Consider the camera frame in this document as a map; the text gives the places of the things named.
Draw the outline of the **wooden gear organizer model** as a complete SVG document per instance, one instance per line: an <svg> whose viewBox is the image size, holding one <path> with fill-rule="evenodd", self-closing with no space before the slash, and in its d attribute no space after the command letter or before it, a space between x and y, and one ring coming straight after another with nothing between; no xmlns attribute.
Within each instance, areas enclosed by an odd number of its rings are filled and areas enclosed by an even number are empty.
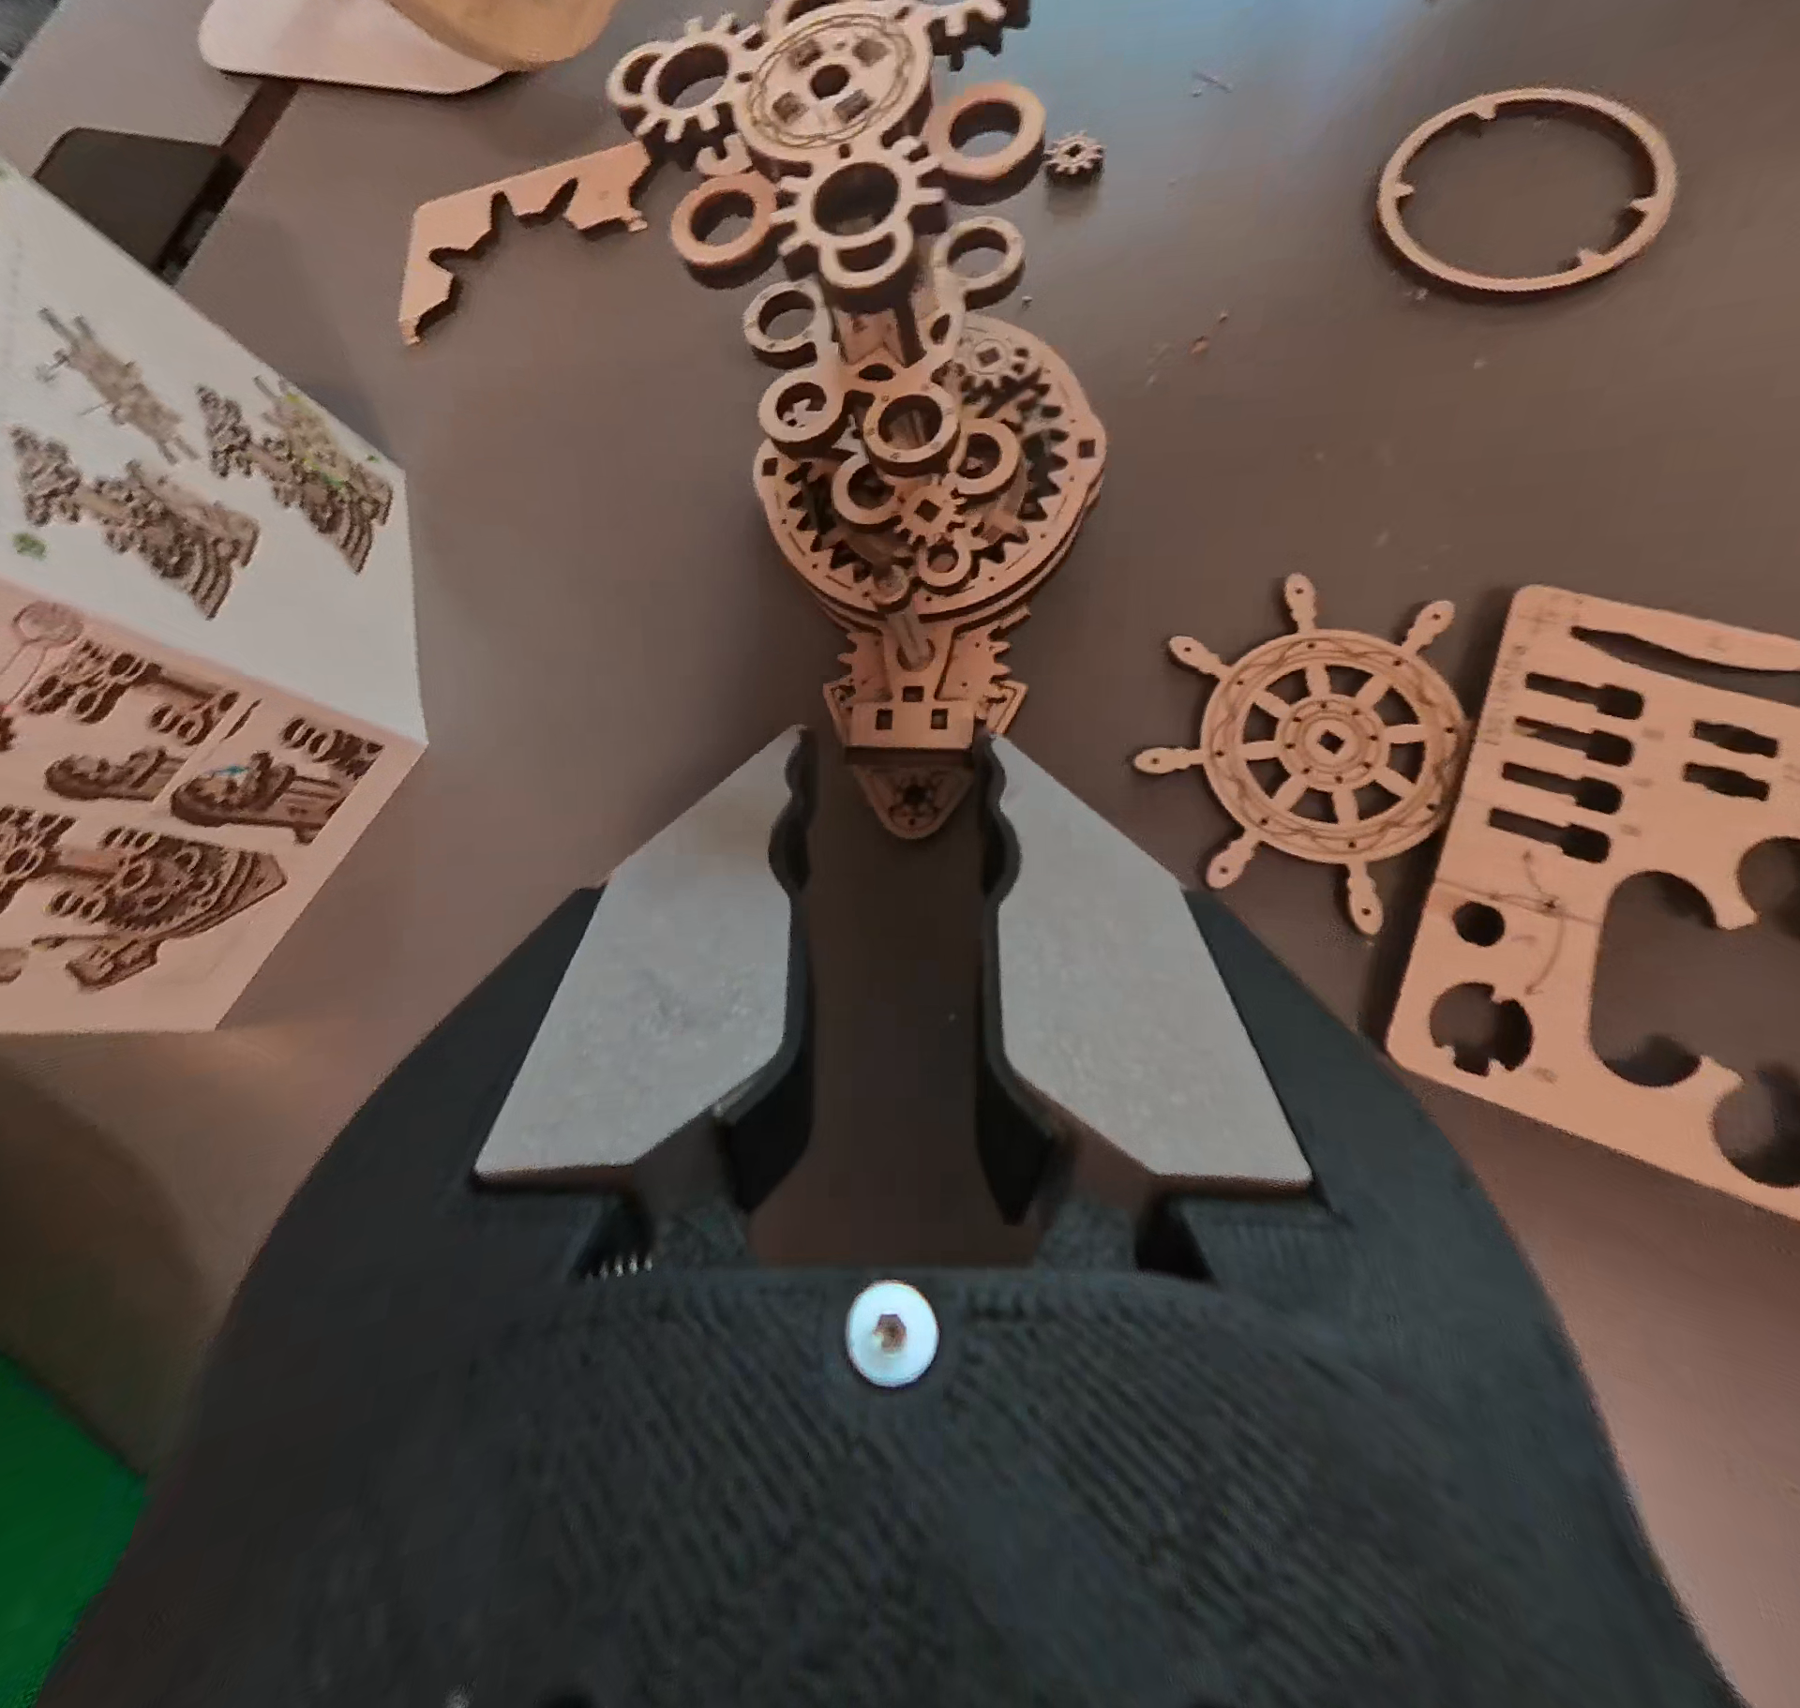
<svg viewBox="0 0 1800 1708"><path fill-rule="evenodd" d="M1047 153L1041 99L956 96L1030 0L772 0L693 17L613 69L657 153L703 168L669 223L705 279L781 264L742 317L775 367L754 487L773 545L844 636L827 718L877 822L928 840L1026 684L1011 632L1097 500L1107 435L1075 371L995 315L1025 237L997 213Z"/></svg>

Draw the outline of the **printed puzzle box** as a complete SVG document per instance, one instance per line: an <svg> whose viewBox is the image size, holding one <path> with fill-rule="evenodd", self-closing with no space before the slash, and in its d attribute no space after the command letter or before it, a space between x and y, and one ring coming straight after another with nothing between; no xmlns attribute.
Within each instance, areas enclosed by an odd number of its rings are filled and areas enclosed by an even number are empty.
<svg viewBox="0 0 1800 1708"><path fill-rule="evenodd" d="M218 1026L425 738L403 469L3 166L3 1032Z"/></svg>

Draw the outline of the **wooden ship wheel part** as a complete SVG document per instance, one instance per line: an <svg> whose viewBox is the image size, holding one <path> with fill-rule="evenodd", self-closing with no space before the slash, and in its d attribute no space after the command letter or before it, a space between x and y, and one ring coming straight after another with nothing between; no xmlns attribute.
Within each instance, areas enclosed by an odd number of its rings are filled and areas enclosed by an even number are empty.
<svg viewBox="0 0 1800 1708"><path fill-rule="evenodd" d="M1147 747L1145 776L1200 772L1236 835L1205 864L1210 887L1233 886L1260 851L1335 867L1348 922L1383 928L1375 866L1425 846L1461 781L1469 717L1428 647L1455 623L1428 601L1398 638L1327 626L1314 582L1286 576L1292 626L1225 660L1194 635L1167 654L1210 684L1184 747Z"/></svg>

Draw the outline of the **wooden sheet with cutouts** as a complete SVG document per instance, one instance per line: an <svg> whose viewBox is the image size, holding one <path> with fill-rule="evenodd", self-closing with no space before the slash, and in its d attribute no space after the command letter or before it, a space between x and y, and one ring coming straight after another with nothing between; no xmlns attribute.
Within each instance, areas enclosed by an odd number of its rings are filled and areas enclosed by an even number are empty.
<svg viewBox="0 0 1800 1708"><path fill-rule="evenodd" d="M1795 1185L1727 1159L1714 1115L1742 1077L1699 1054L1667 1083L1590 1042L1615 891L1665 875L1722 932L1758 919L1743 857L1795 840L1795 706L1696 681L1688 660L1792 676L1792 636L1522 586L1385 1029L1423 1079L1795 1219Z"/></svg>

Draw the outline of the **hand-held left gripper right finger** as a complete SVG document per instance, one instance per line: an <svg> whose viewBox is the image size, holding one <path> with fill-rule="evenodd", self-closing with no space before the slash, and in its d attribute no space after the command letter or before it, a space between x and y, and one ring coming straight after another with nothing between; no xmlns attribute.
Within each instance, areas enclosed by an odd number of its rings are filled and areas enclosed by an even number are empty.
<svg viewBox="0 0 1800 1708"><path fill-rule="evenodd" d="M1293 1202L1314 1173L1175 875L1025 755L978 749L977 1142L1007 1224L1072 1195Z"/></svg>

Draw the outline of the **black flat object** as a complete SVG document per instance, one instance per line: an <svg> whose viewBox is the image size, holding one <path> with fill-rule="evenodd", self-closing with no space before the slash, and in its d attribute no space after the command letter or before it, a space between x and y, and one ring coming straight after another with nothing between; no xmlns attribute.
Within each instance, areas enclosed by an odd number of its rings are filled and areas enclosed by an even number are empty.
<svg viewBox="0 0 1800 1708"><path fill-rule="evenodd" d="M172 282L224 209L243 166L220 147L75 127L31 173L64 206Z"/></svg>

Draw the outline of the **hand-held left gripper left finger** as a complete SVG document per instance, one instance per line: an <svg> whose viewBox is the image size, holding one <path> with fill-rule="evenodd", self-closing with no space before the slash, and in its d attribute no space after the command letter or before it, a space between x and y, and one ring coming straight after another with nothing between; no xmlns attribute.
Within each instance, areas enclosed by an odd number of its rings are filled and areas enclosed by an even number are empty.
<svg viewBox="0 0 1800 1708"><path fill-rule="evenodd" d="M811 1128L816 751L789 727L599 887L477 1153L500 1187L754 1211Z"/></svg>

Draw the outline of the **jagged wooden offcut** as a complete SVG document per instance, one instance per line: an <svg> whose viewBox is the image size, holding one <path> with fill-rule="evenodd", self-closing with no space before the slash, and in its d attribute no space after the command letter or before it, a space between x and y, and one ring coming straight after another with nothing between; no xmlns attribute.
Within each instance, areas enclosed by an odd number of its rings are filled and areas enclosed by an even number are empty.
<svg viewBox="0 0 1800 1708"><path fill-rule="evenodd" d="M651 166L647 147L626 141L424 201L411 215L402 264L402 342L417 346L450 312L460 282L446 261L480 252L498 233L502 210L526 227L561 221L577 235L613 227L640 233L647 221L634 197Z"/></svg>

